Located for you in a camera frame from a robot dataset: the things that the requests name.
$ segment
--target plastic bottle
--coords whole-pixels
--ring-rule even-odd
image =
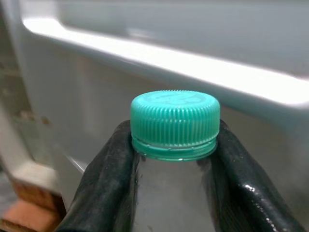
[[[133,232],[214,232],[206,197],[220,105],[205,93],[155,91],[131,105],[139,156]]]

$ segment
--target teal bottle cap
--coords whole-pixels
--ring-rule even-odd
[[[211,95],[163,90],[137,96],[131,104],[133,147],[168,161],[198,160],[216,148],[220,105]]]

